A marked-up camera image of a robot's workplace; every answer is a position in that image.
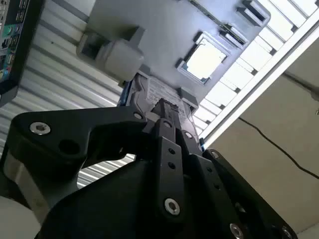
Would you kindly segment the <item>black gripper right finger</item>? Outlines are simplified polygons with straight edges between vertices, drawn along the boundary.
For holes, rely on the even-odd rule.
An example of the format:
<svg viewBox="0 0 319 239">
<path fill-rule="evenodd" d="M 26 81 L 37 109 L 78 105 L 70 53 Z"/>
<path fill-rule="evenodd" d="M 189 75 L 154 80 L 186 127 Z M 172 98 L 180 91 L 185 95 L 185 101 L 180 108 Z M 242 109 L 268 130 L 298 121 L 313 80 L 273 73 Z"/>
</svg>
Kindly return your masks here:
<svg viewBox="0 0 319 239">
<path fill-rule="evenodd" d="M 179 108 L 168 119 L 181 146 L 185 182 L 186 235 L 191 239 L 296 239 L 288 223 L 216 150 L 202 151 L 182 130 Z"/>
</svg>

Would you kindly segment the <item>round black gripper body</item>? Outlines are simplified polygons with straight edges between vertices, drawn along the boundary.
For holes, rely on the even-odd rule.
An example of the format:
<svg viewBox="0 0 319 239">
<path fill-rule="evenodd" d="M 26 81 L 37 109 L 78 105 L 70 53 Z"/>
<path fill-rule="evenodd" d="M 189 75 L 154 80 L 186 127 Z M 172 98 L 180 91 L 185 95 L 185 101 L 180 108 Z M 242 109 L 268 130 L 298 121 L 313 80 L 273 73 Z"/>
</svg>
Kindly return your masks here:
<svg viewBox="0 0 319 239">
<path fill-rule="evenodd" d="M 181 161 L 135 161 L 60 201 L 46 239 L 222 239 L 220 217 Z"/>
</svg>

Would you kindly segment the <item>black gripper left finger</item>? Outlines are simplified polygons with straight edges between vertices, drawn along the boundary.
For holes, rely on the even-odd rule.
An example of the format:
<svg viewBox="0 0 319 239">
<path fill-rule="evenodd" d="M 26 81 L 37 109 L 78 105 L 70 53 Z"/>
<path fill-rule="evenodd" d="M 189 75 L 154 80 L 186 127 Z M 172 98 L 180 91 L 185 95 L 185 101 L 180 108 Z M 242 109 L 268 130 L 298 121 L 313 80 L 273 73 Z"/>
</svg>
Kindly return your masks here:
<svg viewBox="0 0 319 239">
<path fill-rule="evenodd" d="M 20 114 L 8 134 L 8 177 L 45 221 L 64 198 L 132 162 L 182 162 L 169 105 Z"/>
</svg>

